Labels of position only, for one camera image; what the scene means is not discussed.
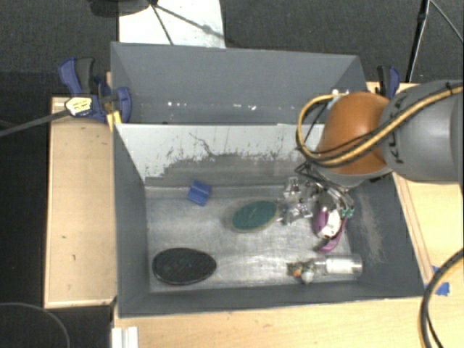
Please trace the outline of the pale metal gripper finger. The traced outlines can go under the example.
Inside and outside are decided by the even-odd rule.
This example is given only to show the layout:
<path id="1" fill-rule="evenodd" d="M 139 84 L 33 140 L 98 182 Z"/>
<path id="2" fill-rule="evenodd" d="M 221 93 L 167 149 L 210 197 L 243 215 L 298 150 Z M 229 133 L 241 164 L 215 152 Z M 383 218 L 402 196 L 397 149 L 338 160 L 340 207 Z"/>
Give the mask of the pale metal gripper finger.
<path id="1" fill-rule="evenodd" d="M 282 215 L 306 215 L 307 206 L 301 203 L 281 203 L 278 206 Z"/>
<path id="2" fill-rule="evenodd" d="M 287 212 L 283 217 L 283 225 L 294 227 L 294 226 L 303 226 L 311 224 L 313 214 L 302 214 L 302 213 L 293 213 Z"/>

